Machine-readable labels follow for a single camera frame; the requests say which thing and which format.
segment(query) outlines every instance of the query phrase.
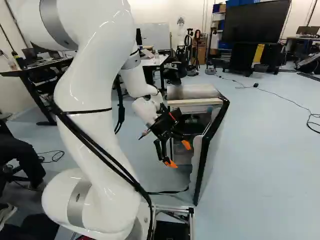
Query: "black cable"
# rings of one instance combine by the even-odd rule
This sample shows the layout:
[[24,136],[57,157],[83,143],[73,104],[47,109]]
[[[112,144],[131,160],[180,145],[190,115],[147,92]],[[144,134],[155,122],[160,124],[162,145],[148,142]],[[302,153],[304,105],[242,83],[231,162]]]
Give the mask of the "black cable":
[[53,150],[53,151],[46,151],[46,152],[39,152],[37,153],[38,155],[42,155],[42,154],[49,154],[49,153],[55,153],[52,158],[51,158],[51,161],[45,161],[45,157],[43,156],[39,156],[39,158],[43,158],[43,161],[42,163],[43,164],[50,164],[50,163],[57,163],[60,159],[63,158],[63,156],[65,155],[65,152],[62,151],[62,150]]
[[179,194],[189,190],[189,186],[187,186],[184,190],[181,191],[158,191],[158,192],[149,192],[149,195],[162,195],[162,194]]
[[[150,209],[150,223],[147,234],[147,239],[152,239],[152,228],[153,228],[153,208],[152,201],[148,193],[143,187],[137,182],[137,180],[105,149],[91,139],[81,128],[79,128],[67,115],[57,114],[58,118],[65,124],[65,126],[88,148],[90,149],[104,164],[106,164],[111,170],[123,178],[129,183],[142,197],[146,200]],[[109,162],[102,154],[109,158],[117,167]]]
[[126,115],[126,109],[124,107],[124,96],[122,94],[121,83],[120,83],[120,79],[119,79],[118,75],[115,78],[114,86],[115,86],[115,89],[116,89],[116,92],[118,95],[118,99],[119,99],[118,122],[116,123],[116,126],[114,128],[114,133],[117,134],[120,131],[122,124],[125,121],[125,115]]
[[318,123],[316,123],[316,122],[313,122],[313,121],[310,121],[311,116],[314,117],[314,118],[320,118],[320,114],[312,113],[309,108],[304,107],[304,106],[296,103],[295,101],[290,100],[290,99],[287,99],[287,98],[285,98],[285,97],[283,97],[283,96],[280,96],[279,94],[276,94],[276,93],[274,93],[274,92],[267,91],[267,90],[261,89],[261,88],[259,88],[259,87],[245,86],[245,85],[243,85],[241,82],[238,82],[238,81],[236,81],[236,80],[223,78],[223,77],[221,77],[221,76],[219,76],[219,77],[222,78],[222,79],[231,80],[231,81],[236,82],[236,83],[238,83],[238,84],[241,85],[241,86],[236,86],[235,89],[258,89],[258,90],[260,90],[260,91],[262,91],[262,92],[266,92],[266,93],[269,93],[269,94],[273,94],[273,95],[275,95],[275,96],[277,96],[277,97],[279,97],[279,98],[281,98],[281,99],[287,100],[288,102],[297,105],[299,108],[302,108],[302,109],[307,110],[307,111],[309,112],[309,117],[308,117],[308,120],[306,121],[306,126],[307,126],[310,130],[314,131],[315,133],[320,134],[320,131],[317,131],[317,130],[313,129],[313,128],[310,126],[310,124],[314,124],[314,125],[317,125],[317,126],[320,127],[320,124],[318,124]]

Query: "metal frame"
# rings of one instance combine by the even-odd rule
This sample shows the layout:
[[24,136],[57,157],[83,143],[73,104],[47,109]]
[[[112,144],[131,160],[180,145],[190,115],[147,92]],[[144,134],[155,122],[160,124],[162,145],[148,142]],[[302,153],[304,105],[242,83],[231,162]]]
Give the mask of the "metal frame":
[[153,235],[155,234],[156,230],[156,216],[157,213],[161,212],[168,212],[168,213],[184,213],[188,214],[189,216],[189,231],[190,231],[190,240],[195,239],[195,221],[196,221],[196,216],[195,216],[195,208],[193,206],[167,206],[167,205],[158,205],[155,204],[153,206]]

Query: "black strap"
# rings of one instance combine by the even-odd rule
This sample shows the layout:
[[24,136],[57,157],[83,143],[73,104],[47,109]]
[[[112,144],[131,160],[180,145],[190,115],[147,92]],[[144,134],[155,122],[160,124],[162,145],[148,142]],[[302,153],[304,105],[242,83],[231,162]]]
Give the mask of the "black strap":
[[139,49],[137,49],[135,52],[131,53],[130,56],[135,55],[138,51],[139,51]]
[[94,113],[102,113],[111,111],[112,107],[105,109],[97,109],[97,110],[87,110],[87,111],[62,111],[60,114],[63,115],[71,115],[71,114],[94,114]]
[[85,111],[62,111],[55,102],[52,103],[52,111],[55,115],[71,115],[71,114],[94,114],[111,111],[112,107],[97,110],[85,110]]

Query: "monitor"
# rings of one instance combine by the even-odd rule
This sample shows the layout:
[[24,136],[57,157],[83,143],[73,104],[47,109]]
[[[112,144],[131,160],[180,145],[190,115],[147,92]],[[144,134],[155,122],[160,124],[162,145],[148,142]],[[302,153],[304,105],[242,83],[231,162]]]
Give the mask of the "monitor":
[[310,35],[317,35],[318,34],[318,31],[320,29],[320,26],[311,26],[310,27],[310,30],[309,30],[309,34]]
[[302,34],[302,35],[306,35],[308,34],[310,31],[310,27],[309,26],[300,26],[298,27],[298,30],[296,31],[296,34]]
[[140,30],[140,28],[137,28],[137,29],[136,29],[136,38],[135,38],[135,40],[136,40],[136,44],[137,44],[138,46],[141,46],[141,45],[142,45],[142,37],[141,37],[141,30]]
[[26,60],[28,61],[37,60],[37,54],[34,48],[32,47],[25,48],[25,49],[21,49],[21,51],[23,52]]
[[33,42],[31,42],[31,45],[34,48],[35,54],[37,54],[37,55],[43,54],[43,53],[48,53],[50,51],[49,49],[46,49],[46,48],[43,48],[43,47],[40,47],[40,46],[34,44]]
[[226,11],[222,41],[256,44],[277,43],[289,6],[289,0],[231,6]]

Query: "person's leg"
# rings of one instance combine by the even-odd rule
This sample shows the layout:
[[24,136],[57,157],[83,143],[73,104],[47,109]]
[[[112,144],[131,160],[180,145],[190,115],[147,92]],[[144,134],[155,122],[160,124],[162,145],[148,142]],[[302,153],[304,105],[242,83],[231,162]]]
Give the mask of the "person's leg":
[[37,188],[43,182],[46,171],[32,145],[9,135],[0,135],[0,158],[17,159],[30,179],[30,186]]

